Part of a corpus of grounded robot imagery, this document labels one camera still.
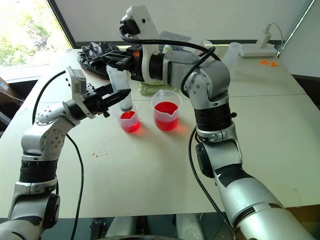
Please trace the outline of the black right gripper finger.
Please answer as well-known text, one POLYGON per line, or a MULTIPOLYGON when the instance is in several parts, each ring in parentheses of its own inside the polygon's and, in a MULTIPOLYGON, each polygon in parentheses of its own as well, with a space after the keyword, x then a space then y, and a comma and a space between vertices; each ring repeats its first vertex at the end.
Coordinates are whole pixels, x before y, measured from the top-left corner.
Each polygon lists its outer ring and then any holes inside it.
POLYGON ((124 57, 115 63, 115 67, 119 71, 128 71, 131 69, 131 58, 124 57))
POLYGON ((128 55, 125 51, 122 50, 112 50, 109 51, 105 54, 103 54, 100 59, 104 62, 109 62, 109 61, 121 61, 122 59, 127 58, 128 55))

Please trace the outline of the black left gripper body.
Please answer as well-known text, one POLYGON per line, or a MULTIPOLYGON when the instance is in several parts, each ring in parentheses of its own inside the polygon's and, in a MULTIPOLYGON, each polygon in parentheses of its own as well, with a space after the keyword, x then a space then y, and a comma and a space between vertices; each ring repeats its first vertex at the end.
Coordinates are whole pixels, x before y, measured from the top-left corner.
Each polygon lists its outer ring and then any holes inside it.
POLYGON ((103 114, 105 118, 108 118, 110 116, 109 108, 103 106, 103 96, 106 95, 96 94, 96 88, 93 85, 87 85, 83 103, 94 116, 103 114))

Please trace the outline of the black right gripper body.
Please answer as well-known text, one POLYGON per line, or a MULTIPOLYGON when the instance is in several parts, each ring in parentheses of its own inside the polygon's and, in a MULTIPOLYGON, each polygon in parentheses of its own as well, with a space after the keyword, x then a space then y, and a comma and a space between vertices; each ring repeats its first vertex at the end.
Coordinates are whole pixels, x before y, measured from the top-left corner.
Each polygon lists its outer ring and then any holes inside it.
POLYGON ((130 60, 129 73, 130 78, 136 82, 144 82, 142 73, 143 46, 141 44, 133 44, 126 49, 126 54, 130 60))

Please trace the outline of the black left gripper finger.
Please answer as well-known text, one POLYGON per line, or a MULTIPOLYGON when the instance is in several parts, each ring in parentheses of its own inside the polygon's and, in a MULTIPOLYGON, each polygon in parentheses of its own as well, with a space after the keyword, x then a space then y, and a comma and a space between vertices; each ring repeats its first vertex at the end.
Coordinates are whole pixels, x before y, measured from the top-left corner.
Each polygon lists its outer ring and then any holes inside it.
POLYGON ((103 106, 109 108, 124 100, 131 93, 130 89, 121 89, 102 99, 103 106))
POLYGON ((95 89, 97 95, 109 95, 114 92, 112 85, 106 84, 95 89))

